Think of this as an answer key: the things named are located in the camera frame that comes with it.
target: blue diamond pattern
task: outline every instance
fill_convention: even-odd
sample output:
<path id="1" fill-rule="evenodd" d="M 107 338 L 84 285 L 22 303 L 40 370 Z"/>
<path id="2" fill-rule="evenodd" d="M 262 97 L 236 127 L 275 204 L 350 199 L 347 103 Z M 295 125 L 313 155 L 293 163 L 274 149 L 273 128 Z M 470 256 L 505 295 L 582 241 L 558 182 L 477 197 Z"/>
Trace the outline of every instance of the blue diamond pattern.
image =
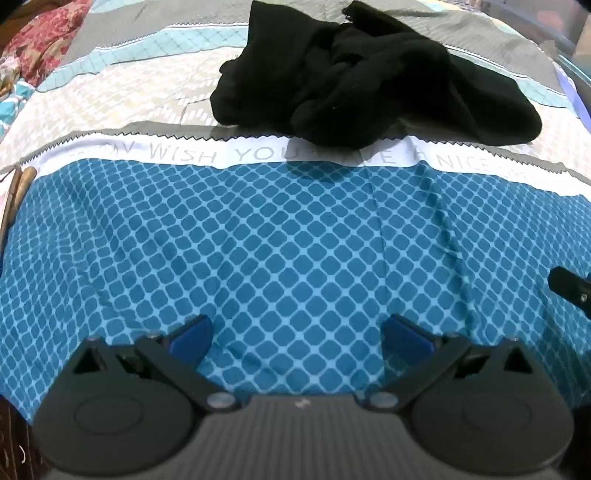
<path id="1" fill-rule="evenodd" d="M 232 391 L 362 390 L 384 380 L 379 325 L 401 313 L 522 337 L 576 404 L 591 329 L 545 278 L 589 269 L 589 212 L 424 164 L 79 161 L 34 183 L 10 232 L 0 393 L 31 419 L 86 336 L 129 343 L 196 313 L 215 327 L 199 371 Z"/>

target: black cloth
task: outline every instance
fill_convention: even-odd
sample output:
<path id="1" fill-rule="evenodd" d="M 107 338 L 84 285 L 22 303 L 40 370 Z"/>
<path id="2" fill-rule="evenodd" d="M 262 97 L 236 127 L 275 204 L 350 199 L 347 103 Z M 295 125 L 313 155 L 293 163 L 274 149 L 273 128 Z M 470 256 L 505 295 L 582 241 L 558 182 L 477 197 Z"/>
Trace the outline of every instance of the black cloth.
<path id="1" fill-rule="evenodd" d="M 218 123 L 355 149 L 405 116 L 491 146 L 539 135 L 540 117 L 514 80 L 359 1 L 343 13 L 350 23 L 339 25 L 254 1 L 246 47 L 221 66 L 211 96 Z"/>

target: bed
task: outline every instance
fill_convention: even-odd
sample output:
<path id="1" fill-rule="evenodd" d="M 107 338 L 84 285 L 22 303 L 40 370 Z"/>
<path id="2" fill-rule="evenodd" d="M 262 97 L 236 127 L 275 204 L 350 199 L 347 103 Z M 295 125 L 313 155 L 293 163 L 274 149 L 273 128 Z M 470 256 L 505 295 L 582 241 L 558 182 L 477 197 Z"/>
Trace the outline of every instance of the bed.
<path id="1" fill-rule="evenodd" d="M 334 21 L 346 3 L 290 1 Z M 0 168 L 38 170 L 0 277 L 0 394 L 26 419 L 83 338 L 129 343 L 196 313 L 215 326 L 199 371 L 231 391 L 379 384 L 379 327 L 401 313 L 479 343 L 521 337 L 571 406 L 587 400 L 590 324 L 545 281 L 591 270 L 591 134 L 557 66 L 486 15 L 369 3 L 513 77 L 541 135 L 348 152 L 244 136 L 209 96 L 249 1 L 95 0 L 0 143 Z"/>

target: blue gripper pad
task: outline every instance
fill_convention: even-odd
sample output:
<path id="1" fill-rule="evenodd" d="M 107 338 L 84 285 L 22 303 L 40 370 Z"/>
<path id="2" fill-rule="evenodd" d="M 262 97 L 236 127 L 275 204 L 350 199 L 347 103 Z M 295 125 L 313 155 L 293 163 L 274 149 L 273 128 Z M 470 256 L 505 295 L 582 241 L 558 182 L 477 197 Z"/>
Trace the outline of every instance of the blue gripper pad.
<path id="1" fill-rule="evenodd" d="M 168 335 L 165 341 L 170 355 L 196 368 L 212 345 L 213 323 L 207 316 L 199 315 Z"/>
<path id="2" fill-rule="evenodd" d="M 400 357 L 407 365 L 419 364 L 437 349 L 439 337 L 395 314 L 384 322 L 384 353 Z"/>

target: gray stripe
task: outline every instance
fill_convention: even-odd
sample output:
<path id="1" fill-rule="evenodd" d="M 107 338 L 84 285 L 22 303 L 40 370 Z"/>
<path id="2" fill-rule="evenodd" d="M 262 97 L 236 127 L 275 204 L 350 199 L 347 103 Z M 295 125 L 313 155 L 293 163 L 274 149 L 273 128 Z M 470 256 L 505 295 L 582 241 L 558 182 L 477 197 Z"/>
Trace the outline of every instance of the gray stripe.
<path id="1" fill-rule="evenodd" d="M 94 130 L 94 131 L 87 131 L 81 132 L 76 131 L 72 132 L 69 135 L 65 135 L 50 144 L 46 145 L 43 148 L 40 148 L 33 153 L 23 157 L 19 162 L 19 165 L 24 165 L 30 162 L 34 157 L 37 155 L 53 148 L 57 145 L 64 144 L 65 142 L 75 140 L 76 138 L 85 137 L 90 134 L 105 134 L 105 135 L 133 135 L 133 134 L 144 134 L 144 135 L 154 135 L 160 137 L 167 137 L 167 138 L 185 138 L 185 139 L 201 139 L 201 138 L 211 138 L 215 140 L 229 140 L 231 138 L 237 137 L 260 137 L 262 135 L 269 135 L 269 132 L 246 132 L 244 130 L 238 128 L 226 128 L 226 127 L 201 127 L 201 126 L 183 126 L 183 125 L 170 125 L 170 124 L 158 124 L 155 122 L 137 122 L 135 124 L 129 124 L 120 129 L 101 129 L 101 130 Z M 389 140 L 395 140 L 396 138 L 401 138 L 403 135 L 387 135 L 385 138 Z M 505 150 L 501 147 L 488 147 L 486 145 L 477 144 L 474 142 L 466 142 L 466 141 L 438 141 L 433 138 L 433 136 L 429 135 L 427 137 L 421 135 L 419 138 L 421 140 L 428 141 L 430 143 L 436 144 L 456 144 L 456 145 L 468 145 L 471 147 L 478 148 L 483 151 L 487 151 L 493 155 L 498 155 L 500 157 L 509 158 L 510 160 L 514 160 L 516 162 L 526 164 L 526 165 L 533 165 L 538 168 L 541 168 L 545 171 L 551 173 L 569 173 L 577 180 L 590 185 L 591 180 L 584 175 L 567 168 L 563 163 L 552 163 L 546 160 L 541 160 L 536 157 L 532 157 L 531 155 L 519 154 L 510 152 Z M 11 167 L 6 167 L 0 170 L 0 175 L 10 171 Z"/>
<path id="2" fill-rule="evenodd" d="M 348 0 L 271 0 L 320 20 L 342 21 Z M 562 92 L 550 59 L 531 41 L 503 32 L 482 15 L 463 11 L 433 12 L 417 0 L 369 0 L 417 32 L 470 51 L 511 72 Z M 89 54 L 96 46 L 114 46 L 156 33 L 172 24 L 246 23 L 250 0 L 146 0 L 104 13 L 89 14 L 62 65 Z"/>

